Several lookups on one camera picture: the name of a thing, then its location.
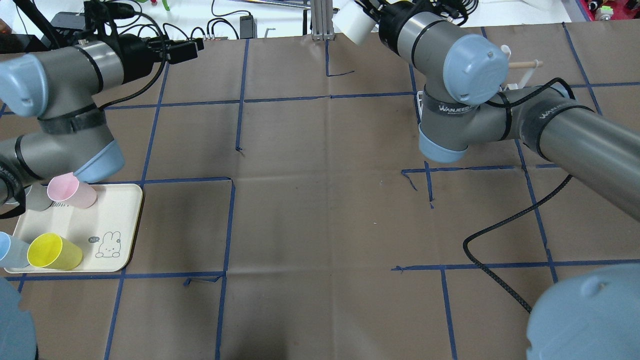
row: metal frame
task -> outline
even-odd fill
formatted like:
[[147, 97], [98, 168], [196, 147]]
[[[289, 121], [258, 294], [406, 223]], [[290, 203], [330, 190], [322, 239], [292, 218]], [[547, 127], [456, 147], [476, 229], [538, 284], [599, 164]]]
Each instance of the metal frame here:
[[333, 1], [311, 0], [311, 37], [315, 41], [333, 40]]

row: light blue cup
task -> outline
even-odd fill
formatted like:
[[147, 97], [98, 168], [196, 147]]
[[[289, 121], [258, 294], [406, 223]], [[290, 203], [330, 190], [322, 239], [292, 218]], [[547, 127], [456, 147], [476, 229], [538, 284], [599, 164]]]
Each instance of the light blue cup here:
[[29, 244], [7, 233], [0, 232], [0, 267], [24, 268], [27, 260]]

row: red object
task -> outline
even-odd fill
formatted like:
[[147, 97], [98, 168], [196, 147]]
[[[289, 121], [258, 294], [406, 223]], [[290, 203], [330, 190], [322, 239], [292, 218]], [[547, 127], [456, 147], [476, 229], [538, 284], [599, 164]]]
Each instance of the red object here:
[[591, 10], [589, 10], [588, 3], [589, 3], [588, 0], [582, 0], [580, 2], [580, 5], [582, 5], [582, 9], [584, 9], [584, 13], [589, 15], [589, 20], [590, 21], [595, 21], [596, 18], [593, 16], [593, 12], [591, 12]]
[[[611, 17], [611, 20], [629, 20], [634, 18], [638, 10], [627, 9], [626, 7], [627, 1], [628, 0], [614, 0], [614, 1], [609, 1], [607, 3], [604, 3], [602, 6], [608, 6], [613, 9], [613, 16]], [[584, 8], [584, 11], [586, 11], [587, 14], [589, 14], [589, 18], [591, 19], [591, 21], [593, 21], [595, 19], [593, 17], [593, 14], [595, 12], [592, 12], [591, 10], [589, 10], [587, 6], [588, 2], [589, 1], [582, 0], [580, 3]]]

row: white tray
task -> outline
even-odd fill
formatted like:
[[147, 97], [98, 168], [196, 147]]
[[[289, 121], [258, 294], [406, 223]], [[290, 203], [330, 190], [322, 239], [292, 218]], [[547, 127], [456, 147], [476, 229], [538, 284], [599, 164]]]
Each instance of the white tray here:
[[114, 272], [131, 255], [142, 189], [135, 184], [92, 185], [98, 199], [88, 209], [55, 202], [45, 211], [27, 210], [18, 219], [13, 235], [31, 243], [44, 233], [56, 233], [78, 245], [83, 259], [69, 271], [37, 268], [5, 268], [8, 273]]

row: blue tape line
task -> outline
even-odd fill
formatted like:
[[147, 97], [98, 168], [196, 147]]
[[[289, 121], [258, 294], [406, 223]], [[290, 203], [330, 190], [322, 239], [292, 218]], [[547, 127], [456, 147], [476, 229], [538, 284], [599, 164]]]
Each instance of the blue tape line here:
[[225, 297], [227, 296], [227, 277], [222, 278], [220, 288], [220, 305], [218, 308], [218, 330], [216, 333], [216, 360], [220, 360], [220, 346], [222, 345], [222, 321], [225, 315]]
[[[536, 194], [533, 191], [533, 184], [531, 183], [531, 177], [529, 176], [529, 171], [527, 170], [527, 164], [524, 161], [524, 155], [522, 154], [522, 148], [520, 146], [520, 142], [518, 140], [514, 140], [516, 143], [516, 147], [518, 148], [518, 155], [520, 157], [520, 162], [522, 163], [522, 170], [524, 171], [524, 176], [527, 180], [527, 188], [529, 189], [529, 196], [531, 197], [531, 204], [535, 204], [538, 202], [536, 200]], [[542, 216], [540, 215], [540, 209], [536, 208], [534, 210], [536, 214], [536, 220], [538, 221], [538, 229], [540, 230], [540, 236], [542, 237], [542, 244], [545, 249], [545, 254], [547, 255], [547, 261], [549, 262], [549, 269], [551, 270], [551, 278], [554, 281], [554, 284], [558, 282], [558, 276], [556, 274], [556, 268], [554, 266], [554, 259], [551, 255], [551, 250], [547, 246], [547, 233], [545, 232], [545, 226], [542, 224]]]
[[[548, 262], [537, 263], [492, 263], [485, 264], [488, 268], [540, 268], [549, 266]], [[475, 264], [447, 264], [447, 265], [411, 265], [396, 266], [391, 271], [424, 271], [424, 270], [473, 270], [478, 267]]]
[[169, 64], [166, 64], [166, 68], [164, 69], [164, 76], [162, 79], [162, 87], [160, 88], [160, 95], [158, 96], [158, 102], [156, 104], [156, 114], [154, 115], [154, 124], [151, 127], [151, 134], [149, 135], [149, 145], [147, 147], [147, 156], [145, 157], [145, 165], [142, 168], [142, 177], [140, 179], [141, 187], [144, 188], [145, 180], [147, 179], [147, 170], [149, 169], [149, 159], [151, 159], [151, 149], [154, 146], [154, 138], [156, 137], [156, 128], [158, 125], [158, 117], [160, 116], [160, 104], [162, 103], [162, 98], [164, 96], [164, 88], [166, 86], [166, 78], [169, 74]]
[[355, 70], [351, 70], [351, 71], [343, 72], [341, 74], [329, 75], [329, 40], [325, 40], [324, 41], [324, 70], [325, 70], [325, 74], [326, 74], [326, 76], [328, 78], [333, 77], [333, 76], [342, 76], [342, 75], [346, 75], [346, 74], [350, 74], [352, 72], [355, 72]]
[[331, 95], [332, 99], [345, 99], [352, 97], [379, 97], [379, 96], [405, 96], [413, 95], [412, 92], [381, 92], [375, 94], [346, 94], [346, 95]]
[[125, 279], [170, 279], [172, 277], [210, 277], [224, 276], [222, 271], [199, 271], [199, 272], [161, 272], [157, 274], [125, 274]]
[[438, 172], [438, 171], [459, 171], [459, 170], [472, 170], [472, 171], [480, 171], [480, 170], [513, 170], [515, 167], [513, 165], [494, 165], [487, 167], [436, 167], [431, 168], [429, 171]]
[[315, 100], [322, 99], [325, 97], [331, 97], [330, 95], [319, 95], [319, 96], [299, 96], [299, 97], [272, 97], [269, 99], [249, 99], [244, 102], [276, 102], [276, 101], [300, 101], [300, 100]]
[[246, 85], [246, 64], [249, 59], [249, 39], [244, 44], [244, 59], [242, 64], [242, 81], [240, 82], [240, 106], [238, 107], [238, 123], [236, 129], [236, 151], [242, 151], [240, 147], [240, 133], [242, 132], [242, 112], [244, 108], [244, 88]]
[[234, 223], [234, 207], [236, 206], [236, 184], [231, 182], [231, 196], [229, 198], [229, 215], [227, 218], [227, 245], [225, 247], [224, 271], [229, 270], [229, 254], [231, 252], [231, 231]]
[[617, 259], [617, 260], [574, 260], [574, 261], [558, 261], [555, 266], [591, 266], [591, 265], [620, 265], [620, 264], [636, 264], [640, 263], [640, 259]]
[[571, 34], [569, 34], [569, 29], [566, 27], [566, 24], [563, 22], [562, 27], [564, 29], [564, 35], [566, 36], [567, 42], [569, 42], [569, 48], [573, 53], [573, 57], [575, 58], [575, 62], [578, 64], [578, 68], [580, 69], [580, 73], [584, 78], [585, 84], [587, 84], [587, 89], [589, 90], [589, 95], [591, 96], [591, 100], [593, 100], [593, 104], [596, 107], [596, 111], [598, 114], [602, 115], [602, 110], [600, 109], [600, 105], [598, 104], [598, 100], [596, 99], [596, 95], [593, 93], [593, 89], [591, 88], [591, 83], [589, 82], [589, 78], [587, 77], [587, 73], [584, 71], [584, 67], [582, 66], [582, 62], [580, 61], [580, 57], [578, 56], [578, 52], [575, 50], [575, 46], [573, 45], [573, 40], [571, 39]]
[[201, 183], [205, 181], [231, 181], [230, 177], [219, 176], [219, 177], [187, 177], [184, 179], [156, 179], [156, 180], [145, 180], [145, 184], [172, 184], [172, 183]]
[[171, 108], [174, 106], [194, 106], [194, 105], [223, 105], [223, 104], [239, 104], [240, 100], [220, 100], [220, 101], [197, 101], [197, 102], [172, 102], [170, 104], [162, 104], [163, 108]]
[[[415, 95], [418, 94], [418, 88], [415, 85], [415, 72], [413, 71], [413, 65], [409, 64], [409, 75], [411, 75], [411, 89], [413, 89], [413, 93]], [[415, 118], [417, 120], [418, 125], [420, 124], [420, 109], [418, 109], [418, 102], [416, 99], [413, 99], [413, 107], [415, 108]]]
[[447, 288], [447, 275], [444, 269], [440, 270], [440, 280], [442, 281], [442, 296], [444, 298], [444, 311], [447, 315], [447, 328], [449, 329], [449, 343], [451, 344], [451, 358], [458, 360], [456, 350], [456, 336], [453, 332], [453, 319], [451, 318], [451, 305], [449, 303], [449, 289]]
[[20, 276], [20, 284], [18, 284], [18, 292], [22, 293], [22, 287], [24, 286], [24, 280], [27, 277], [27, 274], [22, 274], [22, 276]]
[[[620, 264], [636, 264], [640, 263], [640, 259], [612, 259], [612, 260], [571, 260], [571, 261], [555, 261], [554, 266], [593, 266], [593, 265], [620, 265]], [[505, 269], [505, 268], [544, 268], [549, 267], [549, 262], [534, 263], [490, 263], [485, 264], [488, 268]], [[391, 271], [429, 271], [429, 270], [473, 270], [478, 269], [475, 264], [447, 264], [447, 265], [411, 265], [396, 266]]]
[[119, 105], [119, 106], [108, 106], [105, 110], [127, 110], [127, 109], [149, 109], [155, 108], [157, 104], [146, 104], [146, 105]]
[[224, 276], [220, 289], [220, 306], [218, 308], [218, 331], [216, 334], [215, 359], [220, 360], [220, 346], [222, 345], [222, 323], [225, 313], [225, 296], [227, 294], [227, 270], [229, 269], [229, 254], [231, 251], [231, 234], [234, 222], [234, 207], [236, 205], [236, 184], [231, 182], [231, 196], [229, 198], [229, 215], [227, 219], [227, 246], [225, 248]]
[[606, 86], [640, 86], [640, 82], [591, 84], [591, 86], [594, 88], [600, 88], [600, 87], [606, 87]]
[[402, 170], [400, 171], [400, 174], [402, 174], [402, 176], [406, 177], [409, 180], [409, 184], [411, 185], [411, 187], [415, 190], [418, 191], [418, 189], [416, 189], [415, 185], [413, 184], [413, 181], [411, 180], [411, 178], [409, 177], [409, 174], [415, 174], [417, 172], [424, 172], [424, 170], [420, 170], [420, 169], [408, 169], [408, 170]]
[[69, 275], [31, 275], [27, 276], [25, 281], [59, 281], [59, 280], [113, 280], [119, 279], [120, 274], [69, 274]]
[[116, 302], [113, 305], [113, 314], [111, 315], [111, 324], [109, 325], [109, 336], [107, 337], [107, 347], [104, 351], [104, 360], [109, 360], [111, 355], [111, 344], [113, 342], [113, 332], [116, 329], [116, 321], [118, 319], [118, 310], [120, 309], [120, 299], [122, 297], [122, 286], [124, 285], [124, 275], [127, 273], [127, 268], [122, 269], [120, 272], [120, 281], [118, 282], [118, 291], [116, 292]]
[[416, 94], [418, 92], [418, 87], [415, 86], [415, 73], [411, 64], [409, 64], [409, 75], [411, 76], [411, 89], [413, 90], [413, 93]]
[[433, 202], [433, 189], [431, 187], [431, 169], [429, 168], [429, 163], [424, 162], [424, 173], [427, 176], [427, 191], [429, 192], [429, 203]]
[[199, 281], [207, 281], [207, 282], [218, 282], [218, 280], [222, 279], [223, 276], [216, 276], [213, 279], [197, 279], [195, 277], [188, 277], [184, 283], [182, 283], [183, 286], [189, 286], [189, 284], [191, 284], [191, 281], [193, 280], [199, 280]]
[[536, 168], [559, 168], [556, 164], [539, 164]]

